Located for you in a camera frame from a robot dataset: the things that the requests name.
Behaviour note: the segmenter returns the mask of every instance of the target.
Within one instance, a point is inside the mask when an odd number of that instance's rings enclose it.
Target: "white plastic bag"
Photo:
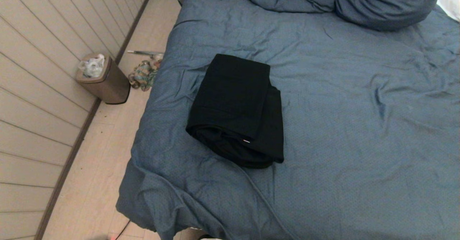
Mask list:
[[[95,59],[81,61],[78,68],[83,71],[83,75],[87,78],[97,78],[101,75],[104,67],[104,55],[99,54]]]

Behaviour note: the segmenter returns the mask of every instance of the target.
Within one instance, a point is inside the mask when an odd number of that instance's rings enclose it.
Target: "paneled wall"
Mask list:
[[[0,240],[33,239],[95,97],[79,60],[116,57],[144,0],[0,0]]]

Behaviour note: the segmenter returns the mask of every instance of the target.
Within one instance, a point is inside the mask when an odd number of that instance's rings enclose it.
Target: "floor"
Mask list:
[[[149,0],[127,50],[164,52],[180,6],[177,0]],[[130,73],[146,56],[125,54],[120,68]],[[118,187],[150,92],[132,89],[121,105],[102,103],[89,127],[51,215],[44,240],[106,240],[128,219],[115,210]],[[196,240],[187,229],[174,240]],[[159,240],[158,234],[130,223],[119,240]]]

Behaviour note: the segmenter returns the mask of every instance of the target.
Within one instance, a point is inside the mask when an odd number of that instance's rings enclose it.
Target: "metal trash can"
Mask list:
[[[82,60],[97,58],[97,53],[88,54]],[[97,78],[88,78],[82,70],[77,72],[77,82],[95,96],[101,98],[106,104],[122,104],[128,100],[131,85],[128,78],[118,68],[115,61],[108,55],[104,55],[104,67]]]

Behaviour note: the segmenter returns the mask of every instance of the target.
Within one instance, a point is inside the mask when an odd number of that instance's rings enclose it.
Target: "black pants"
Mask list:
[[[282,163],[281,96],[269,74],[269,65],[217,54],[191,107],[187,132],[240,166]]]

